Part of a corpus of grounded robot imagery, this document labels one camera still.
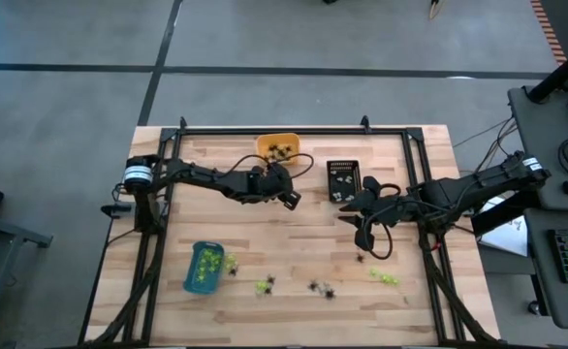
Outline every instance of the orange striped tape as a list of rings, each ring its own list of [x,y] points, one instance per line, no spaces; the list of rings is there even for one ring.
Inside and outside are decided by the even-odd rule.
[[[545,37],[547,38],[547,43],[549,43],[549,46],[552,49],[555,61],[557,62],[557,64],[566,62],[566,55],[564,54],[564,50],[559,44],[557,37],[555,37],[552,25],[549,23],[547,13],[545,13],[545,9],[540,3],[540,0],[530,0],[530,2],[532,3],[532,9],[534,9],[534,15],[536,15],[536,18],[538,18],[538,21],[543,28],[543,32],[545,33]]]

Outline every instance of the black floor stripe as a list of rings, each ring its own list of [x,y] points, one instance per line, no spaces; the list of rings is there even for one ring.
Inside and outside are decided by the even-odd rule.
[[[467,72],[418,71],[390,69],[337,69],[337,68],[258,68],[258,67],[163,67],[164,74],[196,75],[266,75],[311,77],[375,77],[375,78],[454,78],[472,79],[544,79],[550,72]]]
[[[155,102],[155,95],[157,94],[157,88],[159,87],[159,80],[161,79],[163,66],[166,63],[168,51],[170,50],[170,42],[172,41],[176,19],[178,18],[180,4],[182,2],[183,0],[174,0],[174,3],[172,4],[170,17],[168,18],[168,24],[166,25],[166,31],[164,32],[164,37],[161,41],[161,46],[159,47],[159,53],[157,54],[157,61],[155,62],[154,71],[150,76],[148,89],[146,90],[146,95],[144,96],[144,101],[142,103],[142,109],[140,110],[138,126],[146,126],[148,124],[148,118],[150,117],[152,105]]]
[[[151,65],[0,63],[0,71],[150,73],[153,70],[154,66]]]

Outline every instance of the white paper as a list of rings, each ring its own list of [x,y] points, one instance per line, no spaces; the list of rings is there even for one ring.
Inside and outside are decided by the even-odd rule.
[[[490,199],[482,211],[493,208],[504,199],[495,197]],[[527,225],[523,216],[503,224],[492,231],[482,235],[480,243],[527,257]]]

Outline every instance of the concrete floor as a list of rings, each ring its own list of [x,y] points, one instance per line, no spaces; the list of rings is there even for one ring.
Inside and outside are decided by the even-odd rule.
[[[0,0],[0,63],[154,64],[173,0]],[[185,0],[167,65],[547,72],[555,63],[528,0]],[[24,248],[0,306],[0,342],[78,339],[150,74],[0,72],[1,216],[55,236]],[[510,116],[515,79],[165,74],[149,125],[441,123],[459,142]],[[456,149],[462,169],[493,133]],[[518,136],[505,144],[520,147]],[[504,339],[568,344],[524,312],[527,277],[490,275]]]

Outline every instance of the black tray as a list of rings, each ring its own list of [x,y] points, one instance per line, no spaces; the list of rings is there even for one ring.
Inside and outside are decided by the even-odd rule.
[[[346,181],[347,177],[350,178],[350,183]],[[327,178],[332,203],[346,204],[362,190],[360,163],[357,160],[328,161]]]

